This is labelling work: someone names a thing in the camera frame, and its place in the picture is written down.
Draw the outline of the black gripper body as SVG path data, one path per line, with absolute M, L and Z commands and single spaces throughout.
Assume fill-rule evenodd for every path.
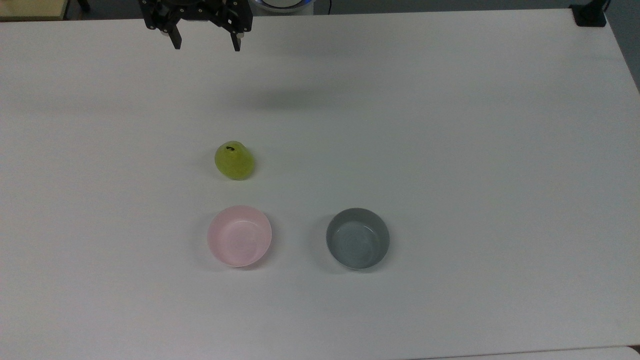
M 211 22 L 231 34 L 253 27 L 247 0 L 140 0 L 139 7 L 146 27 L 163 34 L 173 32 L 182 20 Z

